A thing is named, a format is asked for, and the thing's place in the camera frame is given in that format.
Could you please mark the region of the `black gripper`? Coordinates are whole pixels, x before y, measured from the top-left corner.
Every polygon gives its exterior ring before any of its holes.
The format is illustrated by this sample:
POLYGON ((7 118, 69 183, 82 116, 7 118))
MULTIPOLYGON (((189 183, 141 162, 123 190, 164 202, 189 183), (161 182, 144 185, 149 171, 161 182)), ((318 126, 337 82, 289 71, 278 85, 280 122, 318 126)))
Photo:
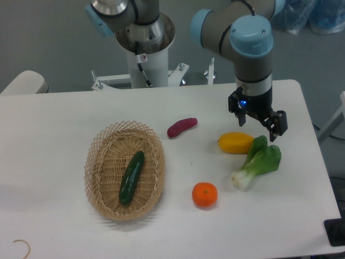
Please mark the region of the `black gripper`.
POLYGON ((247 96, 242 87, 238 87, 228 97, 229 112, 238 119, 239 126, 246 123, 246 116, 266 125, 270 133, 270 142, 282 136, 287 130, 287 114, 285 111, 272 109, 272 87, 258 96, 247 96))

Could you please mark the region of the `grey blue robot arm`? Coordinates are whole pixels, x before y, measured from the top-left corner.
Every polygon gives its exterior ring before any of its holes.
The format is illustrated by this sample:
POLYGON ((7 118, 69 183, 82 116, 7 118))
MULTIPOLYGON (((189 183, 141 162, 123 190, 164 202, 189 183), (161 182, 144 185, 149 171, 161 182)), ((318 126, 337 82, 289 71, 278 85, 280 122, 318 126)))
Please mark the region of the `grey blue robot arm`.
MULTIPOLYGON (((236 90, 228 98, 229 111, 240 125, 246 117, 258 120, 271 140, 288 128, 286 113, 272 109, 270 19, 284 4, 232 1, 223 11, 200 10, 190 23, 195 43, 233 62, 236 90)), ((85 11, 99 34, 115 36, 125 50, 133 88, 166 87, 172 82, 167 51, 175 27, 158 1, 91 1, 85 11)))

